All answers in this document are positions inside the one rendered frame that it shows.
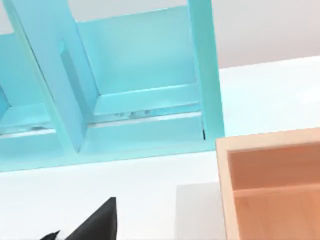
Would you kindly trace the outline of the salmon-coloured shallow box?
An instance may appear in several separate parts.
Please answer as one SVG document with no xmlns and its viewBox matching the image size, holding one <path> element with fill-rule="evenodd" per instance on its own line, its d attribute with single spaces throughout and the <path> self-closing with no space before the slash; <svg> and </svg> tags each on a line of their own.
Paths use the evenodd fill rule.
<svg viewBox="0 0 320 240">
<path fill-rule="evenodd" d="M 226 240 L 320 240 L 320 127 L 216 140 Z"/>
</svg>

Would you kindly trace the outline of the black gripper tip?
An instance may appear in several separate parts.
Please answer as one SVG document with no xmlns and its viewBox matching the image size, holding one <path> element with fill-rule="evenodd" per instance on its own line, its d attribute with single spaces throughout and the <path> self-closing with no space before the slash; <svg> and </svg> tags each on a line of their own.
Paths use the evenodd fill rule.
<svg viewBox="0 0 320 240">
<path fill-rule="evenodd" d="M 59 233 L 60 233 L 60 230 L 48 233 L 45 236 L 43 236 L 40 240 L 56 240 Z"/>
</svg>

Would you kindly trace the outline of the light blue rack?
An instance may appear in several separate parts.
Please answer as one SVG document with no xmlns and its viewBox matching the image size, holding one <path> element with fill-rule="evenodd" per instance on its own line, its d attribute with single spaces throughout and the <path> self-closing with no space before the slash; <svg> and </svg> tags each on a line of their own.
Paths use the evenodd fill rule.
<svg viewBox="0 0 320 240">
<path fill-rule="evenodd" d="M 212 0 L 78 21 L 0 0 L 0 173 L 213 151 L 225 135 Z"/>
</svg>

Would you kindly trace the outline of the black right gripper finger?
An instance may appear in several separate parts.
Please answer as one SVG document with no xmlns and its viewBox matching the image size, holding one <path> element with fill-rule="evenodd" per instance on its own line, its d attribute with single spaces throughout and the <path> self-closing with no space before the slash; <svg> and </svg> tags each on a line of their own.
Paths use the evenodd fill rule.
<svg viewBox="0 0 320 240">
<path fill-rule="evenodd" d="M 116 197 L 110 197 L 65 240 L 117 240 Z"/>
</svg>

